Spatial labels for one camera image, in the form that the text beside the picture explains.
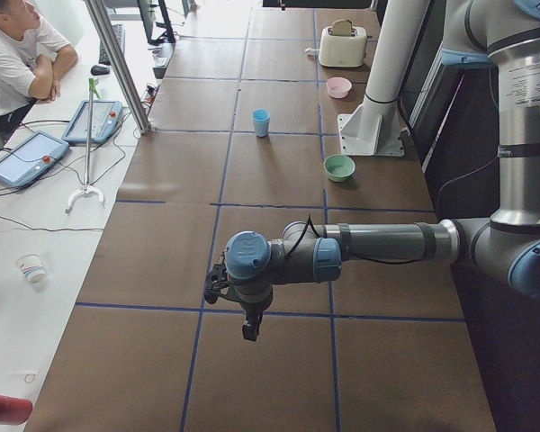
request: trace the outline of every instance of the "pink bowl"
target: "pink bowl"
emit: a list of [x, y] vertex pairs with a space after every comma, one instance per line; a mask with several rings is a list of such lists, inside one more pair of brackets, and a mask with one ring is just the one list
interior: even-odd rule
[[335, 99], [346, 97], [352, 88], [352, 83], [342, 76], [334, 76], [326, 81], [326, 91]]

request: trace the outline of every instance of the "keyboard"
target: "keyboard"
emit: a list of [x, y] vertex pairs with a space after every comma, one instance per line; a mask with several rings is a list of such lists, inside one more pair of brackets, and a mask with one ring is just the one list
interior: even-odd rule
[[[114, 35], [116, 36], [118, 45], [120, 45], [120, 50], [123, 53], [126, 46], [126, 38], [124, 37], [124, 24], [112, 24], [112, 30], [114, 31]], [[106, 48], [102, 44], [101, 40], [100, 53], [98, 54], [98, 63], [101, 65], [110, 65], [110, 58], [108, 57], [108, 52], [106, 52]]]

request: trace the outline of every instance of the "label sticker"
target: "label sticker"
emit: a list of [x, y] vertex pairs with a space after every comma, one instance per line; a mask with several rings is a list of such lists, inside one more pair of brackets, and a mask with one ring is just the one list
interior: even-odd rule
[[540, 63], [500, 73], [499, 111], [540, 105]]

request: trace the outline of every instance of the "red object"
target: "red object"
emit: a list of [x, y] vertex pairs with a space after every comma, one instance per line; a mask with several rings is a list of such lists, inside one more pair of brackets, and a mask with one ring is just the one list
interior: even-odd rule
[[21, 425], [32, 414], [32, 408], [30, 400], [0, 395], [0, 425]]

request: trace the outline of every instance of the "white table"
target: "white table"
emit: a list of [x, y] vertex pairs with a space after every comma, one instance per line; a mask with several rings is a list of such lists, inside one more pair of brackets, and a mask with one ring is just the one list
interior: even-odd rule
[[[126, 59], [139, 94], [143, 95], [147, 84], [156, 85], [152, 55], [143, 37], [141, 22], [124, 24]], [[80, 101], [88, 97], [87, 79], [90, 67], [97, 62], [98, 43], [95, 31], [87, 31], [76, 46], [80, 60], [63, 78], [61, 98], [54, 103], [37, 103], [24, 122], [71, 119]], [[113, 73], [100, 76], [98, 90], [103, 99], [120, 100], [125, 104]], [[30, 126], [57, 137], [66, 127], [39, 123]], [[24, 128], [19, 129], [8, 147], [14, 147], [30, 134]], [[45, 176], [61, 171], [59, 174], [19, 193], [0, 197], [0, 215], [34, 228], [103, 229], [138, 137], [136, 123], [129, 116], [115, 139], [125, 158], [95, 184], [104, 193], [104, 205], [93, 194], [79, 198], [72, 212], [66, 214], [68, 196], [81, 184], [74, 172], [55, 166]], [[73, 147], [62, 162], [67, 165], [84, 154], [84, 147]], [[91, 182], [120, 158], [122, 152], [112, 140], [100, 147], [91, 158]], [[84, 158], [72, 167], [82, 179]], [[37, 400], [101, 236], [101, 230], [46, 232], [0, 220], [0, 394]], [[48, 272], [39, 283], [26, 282], [14, 265], [18, 257], [28, 253], [38, 254]], [[20, 431], [23, 426], [0, 426], [0, 431]]]

